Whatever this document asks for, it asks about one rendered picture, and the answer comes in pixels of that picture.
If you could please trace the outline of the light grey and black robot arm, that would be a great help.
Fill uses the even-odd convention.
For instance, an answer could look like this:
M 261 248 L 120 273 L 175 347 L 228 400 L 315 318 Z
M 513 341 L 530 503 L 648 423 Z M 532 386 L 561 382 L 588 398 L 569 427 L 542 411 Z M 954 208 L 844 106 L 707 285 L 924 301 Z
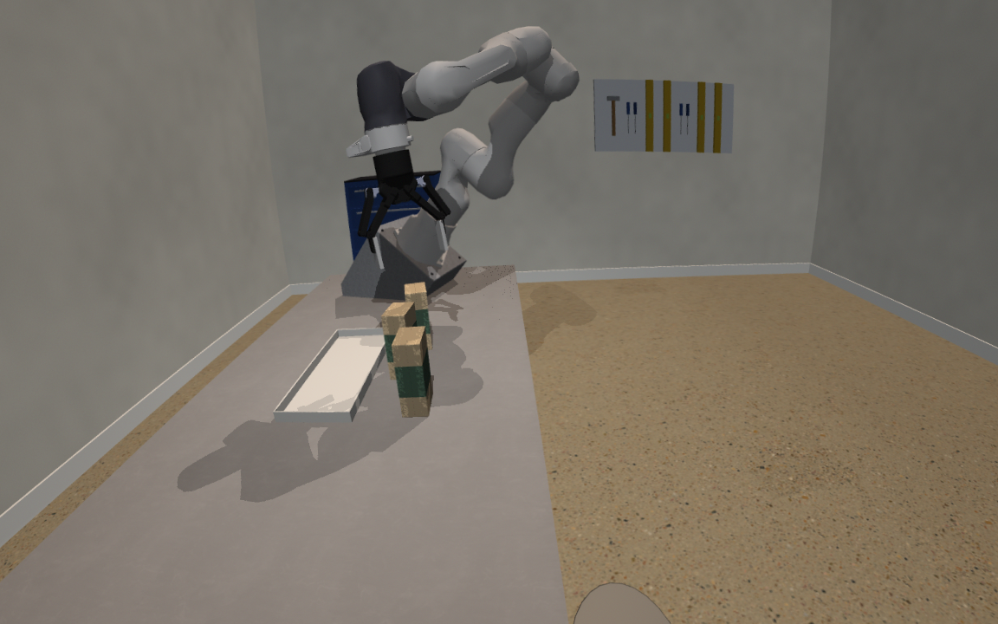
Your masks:
M 363 68 L 357 76 L 357 95 L 365 137 L 346 149 L 347 157 L 405 150 L 413 141 L 407 121 L 454 111 L 472 88 L 519 76 L 526 81 L 489 117 L 488 146 L 464 129 L 452 129 L 441 140 L 441 173 L 435 190 L 450 210 L 444 219 L 449 246 L 449 236 L 469 208 L 468 182 L 489 200 L 507 195 L 514 186 L 516 148 L 552 102 L 567 98 L 577 88 L 577 68 L 552 48 L 546 31 L 528 25 L 500 33 L 469 58 L 433 61 L 418 74 L 393 66 L 392 61 Z M 393 234 L 413 260 L 441 268 L 447 251 L 440 250 L 433 220 L 421 209 Z

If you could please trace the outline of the tan rectangular block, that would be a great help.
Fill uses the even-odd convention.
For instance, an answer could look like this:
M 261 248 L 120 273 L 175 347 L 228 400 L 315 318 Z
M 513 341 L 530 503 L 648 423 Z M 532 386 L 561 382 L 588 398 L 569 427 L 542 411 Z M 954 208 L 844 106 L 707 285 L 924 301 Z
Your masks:
M 432 385 L 426 325 L 399 328 L 392 343 L 399 402 L 403 416 L 429 416 Z
M 396 380 L 392 358 L 393 337 L 399 332 L 399 328 L 417 327 L 415 303 L 392 302 L 391 307 L 386 309 L 385 313 L 381 316 L 381 320 L 383 320 L 383 333 L 389 373 L 391 373 L 391 380 Z
M 424 285 L 424 282 L 405 284 L 405 301 L 415 302 L 417 325 L 419 327 L 421 327 L 421 325 L 426 325 L 428 350 L 432 350 L 431 323 L 429 322 L 426 285 Z

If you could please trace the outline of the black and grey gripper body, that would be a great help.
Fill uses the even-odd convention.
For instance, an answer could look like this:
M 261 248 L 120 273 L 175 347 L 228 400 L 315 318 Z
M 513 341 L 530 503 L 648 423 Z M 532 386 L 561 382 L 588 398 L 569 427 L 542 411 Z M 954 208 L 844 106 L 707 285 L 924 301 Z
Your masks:
M 403 189 L 404 185 L 410 185 L 415 191 L 418 185 L 418 181 L 413 177 L 409 149 L 377 155 L 373 157 L 373 163 L 375 163 L 379 195 L 383 195 L 387 200 L 392 188 L 398 188 L 399 193 L 393 198 L 392 205 L 412 200 L 412 195 Z

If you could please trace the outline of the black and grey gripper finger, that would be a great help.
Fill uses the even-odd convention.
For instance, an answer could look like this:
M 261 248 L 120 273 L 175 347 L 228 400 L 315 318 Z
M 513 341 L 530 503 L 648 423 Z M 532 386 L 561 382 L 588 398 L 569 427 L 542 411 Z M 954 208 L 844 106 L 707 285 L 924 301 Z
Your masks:
M 375 263 L 378 269 L 384 269 L 383 259 L 381 259 L 381 254 L 378 246 L 378 239 L 376 236 L 377 230 L 381 224 L 383 224 L 383 218 L 386 215 L 386 211 L 391 208 L 391 204 L 395 195 L 399 193 L 398 188 L 392 188 L 391 194 L 388 195 L 387 200 L 383 198 L 380 203 L 380 207 L 377 210 L 376 216 L 371 223 L 371 228 L 368 228 L 369 218 L 371 218 L 371 212 L 373 208 L 373 199 L 376 198 L 378 193 L 378 188 L 366 188 L 365 193 L 365 203 L 363 208 L 363 214 L 361 214 L 360 226 L 358 226 L 358 236 L 367 237 L 369 245 L 371 245 L 371 252 L 375 256 Z
M 421 188 L 424 188 L 427 195 L 431 197 L 432 202 L 435 203 L 435 206 L 438 208 L 438 210 L 436 208 L 433 208 L 431 203 L 428 203 L 426 200 L 421 198 L 421 195 L 419 195 L 418 192 L 413 191 L 410 185 L 404 185 L 403 189 L 405 190 L 405 192 L 412 195 L 413 202 L 417 203 L 417 205 L 419 205 L 420 208 L 423 208 L 425 211 L 431 214 L 433 218 L 436 219 L 433 220 L 433 222 L 435 222 L 440 250 L 447 251 L 448 245 L 446 241 L 446 226 L 444 226 L 444 218 L 446 218 L 446 216 L 449 216 L 450 210 L 446 205 L 446 203 L 443 200 L 441 200 L 441 197 L 440 195 L 438 195 L 438 192 L 435 189 L 433 189 L 433 186 L 431 185 L 431 177 L 429 177 L 429 175 L 421 175 L 421 177 L 417 179 L 417 181 L 418 184 L 421 186 Z

